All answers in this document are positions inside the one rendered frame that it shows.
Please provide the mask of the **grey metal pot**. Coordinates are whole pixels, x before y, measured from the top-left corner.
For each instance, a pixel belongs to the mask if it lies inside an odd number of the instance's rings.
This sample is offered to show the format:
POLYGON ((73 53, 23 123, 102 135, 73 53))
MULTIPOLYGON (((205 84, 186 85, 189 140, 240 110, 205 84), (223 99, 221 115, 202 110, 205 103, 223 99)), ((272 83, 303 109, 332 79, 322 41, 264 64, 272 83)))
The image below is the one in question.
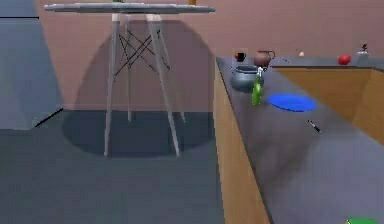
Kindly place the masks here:
POLYGON ((236 91, 250 93, 257 78, 264 83, 264 70, 255 65, 238 65, 231 68, 230 84, 236 91))

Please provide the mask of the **green spray bottle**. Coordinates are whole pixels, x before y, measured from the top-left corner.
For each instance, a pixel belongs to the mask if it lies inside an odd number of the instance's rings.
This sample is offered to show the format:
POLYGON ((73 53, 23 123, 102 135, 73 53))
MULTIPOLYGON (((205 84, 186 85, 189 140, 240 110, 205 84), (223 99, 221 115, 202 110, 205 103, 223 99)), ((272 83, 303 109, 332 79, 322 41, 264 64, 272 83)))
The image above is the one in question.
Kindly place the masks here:
POLYGON ((254 106, 259 105, 261 103, 262 91, 263 91, 263 69, 258 68, 256 79, 255 79, 253 90, 252 90, 252 104, 254 106))

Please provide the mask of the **blue plate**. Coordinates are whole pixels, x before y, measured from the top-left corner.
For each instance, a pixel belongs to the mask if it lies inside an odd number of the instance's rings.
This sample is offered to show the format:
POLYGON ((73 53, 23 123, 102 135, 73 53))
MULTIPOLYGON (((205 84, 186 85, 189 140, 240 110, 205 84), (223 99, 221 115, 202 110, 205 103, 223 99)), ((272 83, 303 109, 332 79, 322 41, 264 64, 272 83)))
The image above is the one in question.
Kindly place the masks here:
POLYGON ((316 102, 310 97, 297 94, 274 94, 268 97, 268 102, 279 109, 291 112, 307 112, 316 108, 316 102))

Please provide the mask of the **brown kettle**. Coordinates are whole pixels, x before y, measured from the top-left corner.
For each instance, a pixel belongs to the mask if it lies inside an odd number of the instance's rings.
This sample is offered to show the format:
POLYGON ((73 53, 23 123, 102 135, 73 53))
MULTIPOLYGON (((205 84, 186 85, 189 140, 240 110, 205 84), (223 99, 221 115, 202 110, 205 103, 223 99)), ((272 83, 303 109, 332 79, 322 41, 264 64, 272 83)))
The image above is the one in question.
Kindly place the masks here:
POLYGON ((275 52, 273 50, 259 50, 254 56, 254 64, 258 67, 268 67, 274 58, 275 52))

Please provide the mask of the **wooden counter with grey top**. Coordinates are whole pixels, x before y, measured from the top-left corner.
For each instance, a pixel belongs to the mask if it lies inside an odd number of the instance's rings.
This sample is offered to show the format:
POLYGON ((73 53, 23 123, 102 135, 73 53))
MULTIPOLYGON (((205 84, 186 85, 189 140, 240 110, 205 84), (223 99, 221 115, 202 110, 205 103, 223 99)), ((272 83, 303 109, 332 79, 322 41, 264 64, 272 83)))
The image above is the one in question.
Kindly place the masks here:
POLYGON ((232 88, 231 68, 217 58, 213 117, 225 224, 384 224, 384 146, 323 104, 302 113, 253 106, 232 88))

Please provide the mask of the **round grey table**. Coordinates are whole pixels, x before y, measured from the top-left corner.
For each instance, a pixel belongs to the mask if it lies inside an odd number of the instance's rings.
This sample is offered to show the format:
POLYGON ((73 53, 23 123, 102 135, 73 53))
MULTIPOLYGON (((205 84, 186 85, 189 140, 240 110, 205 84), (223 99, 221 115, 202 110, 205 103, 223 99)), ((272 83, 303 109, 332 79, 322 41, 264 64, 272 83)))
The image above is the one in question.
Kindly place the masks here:
POLYGON ((162 32, 163 14, 200 14, 213 13, 215 8, 209 6, 198 6, 195 4, 147 4, 139 2, 112 1, 107 3, 69 3, 69 4, 48 4, 44 6, 46 11, 52 12, 72 12, 80 14, 104 13, 110 14, 112 20, 112 32, 110 41, 109 73, 107 84, 107 106, 106 106, 106 126, 104 134, 104 155, 109 155, 109 139, 112 122, 112 95, 115 77, 120 73, 116 69, 116 50, 117 40, 120 37, 120 15, 126 14, 130 19, 132 14, 143 14, 146 16, 149 37, 141 43, 140 48, 146 48, 146 43, 153 45, 153 54, 156 59, 156 72, 159 76, 160 86, 166 106, 167 117, 171 129, 173 146, 177 156, 180 155, 179 143, 177 138, 175 121, 172 114, 171 101, 168 94, 168 84, 165 80, 165 68, 170 68, 170 59, 162 32))

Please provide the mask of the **black knife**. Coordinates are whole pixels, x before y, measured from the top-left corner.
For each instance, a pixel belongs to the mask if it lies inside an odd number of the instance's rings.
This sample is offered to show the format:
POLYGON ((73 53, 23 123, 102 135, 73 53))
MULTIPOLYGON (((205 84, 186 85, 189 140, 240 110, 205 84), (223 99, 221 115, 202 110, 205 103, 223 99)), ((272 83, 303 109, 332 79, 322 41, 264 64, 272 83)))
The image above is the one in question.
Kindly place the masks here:
POLYGON ((308 123, 320 134, 322 134, 323 132, 321 131, 321 129, 311 120, 308 120, 308 123))

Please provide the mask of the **grey fridge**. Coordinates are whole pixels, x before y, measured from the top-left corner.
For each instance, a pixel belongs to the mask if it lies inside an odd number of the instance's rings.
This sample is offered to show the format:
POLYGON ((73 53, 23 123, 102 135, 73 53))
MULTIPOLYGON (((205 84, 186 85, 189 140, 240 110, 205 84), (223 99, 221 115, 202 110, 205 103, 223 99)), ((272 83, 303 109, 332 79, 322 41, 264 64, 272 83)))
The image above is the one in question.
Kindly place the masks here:
POLYGON ((0 129, 30 130, 62 108, 35 0, 0 0, 0 129))

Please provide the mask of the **grey soap dispenser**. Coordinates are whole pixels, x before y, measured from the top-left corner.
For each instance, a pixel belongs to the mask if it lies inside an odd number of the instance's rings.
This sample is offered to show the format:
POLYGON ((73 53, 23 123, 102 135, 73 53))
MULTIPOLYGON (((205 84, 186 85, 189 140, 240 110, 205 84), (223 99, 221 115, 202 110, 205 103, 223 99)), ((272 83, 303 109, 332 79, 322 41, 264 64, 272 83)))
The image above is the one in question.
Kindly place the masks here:
POLYGON ((357 54, 359 56, 365 56, 365 57, 368 57, 369 56, 369 52, 368 52, 368 44, 367 43, 364 43, 362 44, 361 46, 361 50, 357 52, 357 54))

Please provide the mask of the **green round object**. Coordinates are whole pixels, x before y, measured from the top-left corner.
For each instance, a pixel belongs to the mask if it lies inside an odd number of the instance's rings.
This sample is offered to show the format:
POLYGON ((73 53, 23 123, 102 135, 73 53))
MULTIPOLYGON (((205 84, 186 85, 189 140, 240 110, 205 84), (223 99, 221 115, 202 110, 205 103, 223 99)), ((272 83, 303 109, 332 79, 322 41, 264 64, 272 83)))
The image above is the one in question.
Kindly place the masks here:
POLYGON ((378 221, 371 218, 349 218, 345 224, 379 224, 378 221))

